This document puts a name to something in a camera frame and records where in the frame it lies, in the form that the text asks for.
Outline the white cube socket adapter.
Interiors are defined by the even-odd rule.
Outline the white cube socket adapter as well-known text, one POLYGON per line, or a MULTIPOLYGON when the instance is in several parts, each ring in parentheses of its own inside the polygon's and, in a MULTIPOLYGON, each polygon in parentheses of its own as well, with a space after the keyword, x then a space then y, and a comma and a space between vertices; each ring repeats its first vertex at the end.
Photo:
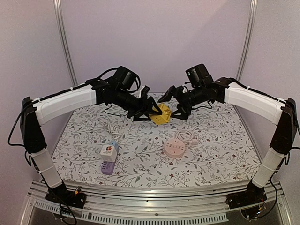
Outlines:
POLYGON ((104 145, 100 151, 100 156, 104 162, 115 162, 117 150, 113 145, 104 145))

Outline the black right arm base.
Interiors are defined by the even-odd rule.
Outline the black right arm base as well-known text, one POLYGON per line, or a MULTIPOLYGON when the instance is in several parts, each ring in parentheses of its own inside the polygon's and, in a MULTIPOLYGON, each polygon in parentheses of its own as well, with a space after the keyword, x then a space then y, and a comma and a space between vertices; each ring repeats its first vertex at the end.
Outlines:
POLYGON ((228 194, 225 203, 230 209, 248 206, 251 204, 260 203, 267 200, 264 188, 259 188, 252 183, 248 183, 246 190, 228 194))

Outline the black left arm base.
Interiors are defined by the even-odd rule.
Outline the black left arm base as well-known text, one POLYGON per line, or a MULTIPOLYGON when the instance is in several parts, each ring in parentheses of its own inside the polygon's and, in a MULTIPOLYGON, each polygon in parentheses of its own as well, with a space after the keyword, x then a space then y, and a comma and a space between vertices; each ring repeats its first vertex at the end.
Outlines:
POLYGON ((80 209, 83 209, 86 198, 87 195, 82 192, 81 186, 78 186, 75 190, 68 190, 64 182, 55 188, 49 187, 45 197, 48 201, 80 209))

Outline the round pink power strip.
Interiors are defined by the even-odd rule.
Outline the round pink power strip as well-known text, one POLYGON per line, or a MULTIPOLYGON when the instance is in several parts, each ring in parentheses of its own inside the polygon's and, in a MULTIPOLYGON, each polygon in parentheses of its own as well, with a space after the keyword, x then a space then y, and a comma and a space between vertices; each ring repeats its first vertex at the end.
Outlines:
POLYGON ((185 154, 186 146, 183 141, 171 138, 166 141, 164 152, 168 157, 180 158, 185 154))

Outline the blue cube plug adapter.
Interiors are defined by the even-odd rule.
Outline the blue cube plug adapter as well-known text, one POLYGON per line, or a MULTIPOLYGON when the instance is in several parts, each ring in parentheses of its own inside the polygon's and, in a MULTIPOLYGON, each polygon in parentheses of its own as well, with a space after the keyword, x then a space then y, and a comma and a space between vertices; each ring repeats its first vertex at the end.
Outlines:
POLYGON ((119 146, 115 140, 111 140, 110 145, 114 146, 116 149, 116 152, 119 153, 119 146))

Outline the yellow cube socket adapter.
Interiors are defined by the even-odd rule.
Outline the yellow cube socket adapter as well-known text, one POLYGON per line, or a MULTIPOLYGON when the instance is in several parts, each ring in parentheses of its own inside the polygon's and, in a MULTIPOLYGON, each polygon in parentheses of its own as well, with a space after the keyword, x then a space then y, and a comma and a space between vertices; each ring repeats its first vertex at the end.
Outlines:
POLYGON ((156 125, 161 125, 161 124, 166 124, 169 122, 169 119, 171 117, 172 111, 170 108, 165 105, 164 103, 161 103, 158 105, 159 109, 162 111, 161 115, 150 115, 150 119, 156 124, 156 125))

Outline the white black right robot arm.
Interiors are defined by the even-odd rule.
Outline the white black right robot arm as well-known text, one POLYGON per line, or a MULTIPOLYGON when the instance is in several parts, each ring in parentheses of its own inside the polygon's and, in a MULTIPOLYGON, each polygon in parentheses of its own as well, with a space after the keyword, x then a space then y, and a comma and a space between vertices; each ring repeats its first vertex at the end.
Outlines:
POLYGON ((280 168, 285 156, 293 149, 298 129, 296 103, 293 99, 283 100, 241 84, 234 78, 221 77, 214 80, 204 64, 188 70, 186 74, 192 86, 184 91, 183 86, 172 86, 168 90, 171 98, 178 102, 173 118, 186 120, 192 108, 203 102, 227 103, 253 112, 276 125, 269 150, 258 171, 252 178, 252 184, 243 193, 242 200, 253 204, 260 198, 259 188, 263 188, 272 175, 280 168))

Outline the purple power strip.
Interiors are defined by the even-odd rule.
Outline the purple power strip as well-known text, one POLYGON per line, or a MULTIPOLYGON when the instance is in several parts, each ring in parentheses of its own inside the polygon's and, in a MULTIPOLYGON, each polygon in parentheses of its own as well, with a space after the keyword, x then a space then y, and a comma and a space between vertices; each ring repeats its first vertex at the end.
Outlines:
POLYGON ((104 161, 101 165, 101 172, 104 175, 112 175, 115 167, 115 162, 104 161))

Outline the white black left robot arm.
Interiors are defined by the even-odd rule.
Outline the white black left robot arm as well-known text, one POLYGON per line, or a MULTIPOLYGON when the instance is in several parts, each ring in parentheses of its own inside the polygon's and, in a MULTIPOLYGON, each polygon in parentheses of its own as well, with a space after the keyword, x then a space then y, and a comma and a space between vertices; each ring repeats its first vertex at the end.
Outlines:
POLYGON ((70 194, 63 187, 42 132, 42 125, 79 108, 100 104, 115 104, 127 111, 127 117, 134 121, 149 121, 150 115, 161 115, 157 103, 149 97, 149 87, 141 87, 140 77, 133 71, 119 66, 103 72, 96 78, 48 95, 22 101, 22 109, 15 124, 20 125, 22 143, 31 156, 37 172, 52 188, 51 195, 59 203, 66 203, 70 194))

